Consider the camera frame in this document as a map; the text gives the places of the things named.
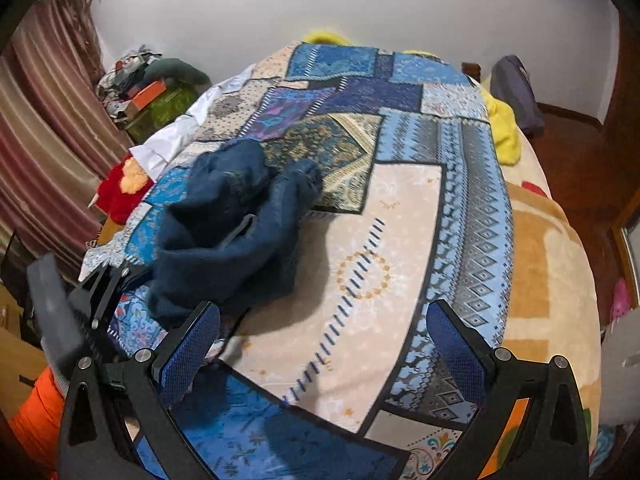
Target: baseboard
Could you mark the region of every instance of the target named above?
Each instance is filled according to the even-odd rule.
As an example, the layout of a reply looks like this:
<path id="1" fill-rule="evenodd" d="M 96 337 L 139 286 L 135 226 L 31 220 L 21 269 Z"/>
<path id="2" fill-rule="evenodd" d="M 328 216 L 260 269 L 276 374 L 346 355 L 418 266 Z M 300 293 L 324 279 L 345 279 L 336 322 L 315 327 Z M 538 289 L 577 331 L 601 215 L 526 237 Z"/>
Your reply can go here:
<path id="1" fill-rule="evenodd" d="M 558 117 L 564 117 L 565 119 L 573 119 L 574 121 L 580 121 L 581 123 L 590 124 L 597 130 L 602 129 L 602 123 L 595 117 L 591 117 L 587 114 L 581 114 L 574 110 L 568 110 L 567 108 L 561 108 L 559 106 L 548 105 L 546 103 L 538 103 L 538 108 L 545 114 L 552 114 Z"/>

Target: orange sleeve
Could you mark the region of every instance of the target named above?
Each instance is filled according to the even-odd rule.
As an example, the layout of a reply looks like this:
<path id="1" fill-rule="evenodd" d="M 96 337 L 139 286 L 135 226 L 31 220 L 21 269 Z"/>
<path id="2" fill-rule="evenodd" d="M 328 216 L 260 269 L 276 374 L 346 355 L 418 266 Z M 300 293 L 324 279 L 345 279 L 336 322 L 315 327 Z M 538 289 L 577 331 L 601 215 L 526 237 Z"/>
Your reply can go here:
<path id="1" fill-rule="evenodd" d="M 56 470 L 64 405 L 65 399 L 47 367 L 36 380 L 31 395 L 9 421 L 18 442 L 45 475 Z"/>

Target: white cloth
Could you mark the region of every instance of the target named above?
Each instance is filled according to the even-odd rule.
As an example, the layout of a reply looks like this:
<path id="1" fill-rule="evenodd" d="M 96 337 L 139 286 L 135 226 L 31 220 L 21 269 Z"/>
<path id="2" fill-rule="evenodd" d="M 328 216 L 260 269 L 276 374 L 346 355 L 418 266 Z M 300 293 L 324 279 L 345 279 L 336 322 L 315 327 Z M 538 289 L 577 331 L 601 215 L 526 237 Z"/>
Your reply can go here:
<path id="1" fill-rule="evenodd" d="M 158 130 L 143 144 L 129 150 L 151 180 L 156 182 L 166 165 L 193 141 L 198 128 L 207 118 L 209 107 L 213 102 L 224 94 L 241 89 L 251 77 L 254 66 L 250 65 L 237 76 L 209 88 L 184 115 Z"/>

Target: pink shoe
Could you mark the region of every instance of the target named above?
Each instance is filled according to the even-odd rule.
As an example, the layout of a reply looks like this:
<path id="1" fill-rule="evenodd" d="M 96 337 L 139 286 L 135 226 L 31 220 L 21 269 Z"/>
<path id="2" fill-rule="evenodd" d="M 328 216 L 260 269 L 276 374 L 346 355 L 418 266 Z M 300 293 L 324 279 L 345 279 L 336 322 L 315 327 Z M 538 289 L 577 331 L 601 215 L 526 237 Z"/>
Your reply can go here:
<path id="1" fill-rule="evenodd" d="M 613 288 L 613 302 L 611 303 L 611 322 L 620 319 L 631 310 L 631 296 L 626 288 L 624 278 L 620 278 Z"/>

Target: white wall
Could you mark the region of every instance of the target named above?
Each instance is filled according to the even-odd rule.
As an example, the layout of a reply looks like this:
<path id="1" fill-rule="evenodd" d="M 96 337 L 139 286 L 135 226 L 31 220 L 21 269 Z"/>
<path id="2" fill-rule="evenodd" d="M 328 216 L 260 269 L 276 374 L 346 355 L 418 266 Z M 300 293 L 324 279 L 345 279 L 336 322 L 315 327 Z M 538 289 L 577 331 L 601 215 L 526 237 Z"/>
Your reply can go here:
<path id="1" fill-rule="evenodd" d="M 94 0 L 92 11 L 106 65 L 146 43 L 220 81 L 326 28 L 355 44 L 478 62 L 485 74 L 516 54 L 538 101 L 604 118 L 618 52 L 611 8 L 609 0 Z"/>

